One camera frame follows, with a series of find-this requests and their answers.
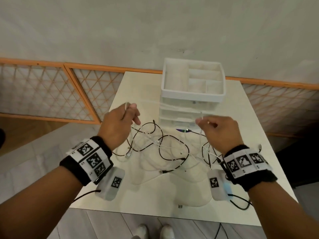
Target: table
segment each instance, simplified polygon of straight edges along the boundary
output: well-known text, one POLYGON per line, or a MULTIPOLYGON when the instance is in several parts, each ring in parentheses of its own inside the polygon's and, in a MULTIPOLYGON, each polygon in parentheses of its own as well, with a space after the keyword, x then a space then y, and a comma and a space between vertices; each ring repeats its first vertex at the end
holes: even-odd
MULTIPOLYGON (((141 112, 140 119, 142 124, 153 119, 157 122, 161 77, 162 75, 158 74, 125 72, 111 109, 127 101, 136 102, 141 112)), ((239 81, 226 81, 225 99, 217 106, 215 113, 222 116, 231 116, 237 120, 246 145, 255 149, 258 148, 259 144, 262 145, 261 154, 273 167, 273 172, 278 177, 278 183, 296 200, 293 190, 239 81)), ((191 139, 198 140, 198 135, 194 134, 194 136, 197 137, 192 137, 191 139)), ((128 145, 124 144, 119 150, 122 152, 127 151, 127 147, 128 145)), ((119 162, 114 155, 111 159, 115 166, 123 168, 126 172, 116 198, 113 201, 104 201, 95 196, 94 193, 91 193, 77 200, 70 206, 71 208, 260 226, 253 207, 242 211, 228 201, 210 199, 208 202, 207 196, 210 191, 208 184, 205 184, 208 183, 207 181, 189 183, 176 174, 166 173, 158 176, 158 172, 146 171, 138 171, 135 173, 134 179, 132 179, 132 174, 137 169, 137 163, 134 163, 133 159, 132 162, 119 162), (180 203, 184 203, 182 208, 178 208, 180 203), (195 206, 199 207, 191 207, 187 206, 187 204, 192 204, 193 206, 196 204, 195 206)), ((248 198, 247 193, 240 186, 231 185, 231 187, 234 194, 248 198)), ((81 190, 79 195, 95 188, 96 185, 90 183, 81 190)), ((234 201, 242 207, 246 206, 243 201, 236 199, 234 201)))

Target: right hand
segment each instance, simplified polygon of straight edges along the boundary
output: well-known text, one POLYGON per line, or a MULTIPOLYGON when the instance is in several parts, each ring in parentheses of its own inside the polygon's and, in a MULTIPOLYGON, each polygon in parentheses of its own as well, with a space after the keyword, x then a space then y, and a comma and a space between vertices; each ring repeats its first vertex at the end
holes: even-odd
POLYGON ((238 123, 231 117, 206 116, 197 118, 195 122, 205 132, 210 145, 223 155, 234 147, 244 144, 238 123))

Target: wooden lattice panel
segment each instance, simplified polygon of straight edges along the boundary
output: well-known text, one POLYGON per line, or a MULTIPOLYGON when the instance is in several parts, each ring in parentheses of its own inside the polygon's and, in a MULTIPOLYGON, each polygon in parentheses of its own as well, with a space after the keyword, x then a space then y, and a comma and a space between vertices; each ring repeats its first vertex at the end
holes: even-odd
POLYGON ((92 121, 61 67, 0 63, 0 113, 92 121))
POLYGON ((319 121, 319 91, 243 84, 257 117, 268 133, 303 135, 319 121))
POLYGON ((96 114, 103 120, 110 109, 124 73, 73 69, 96 114))

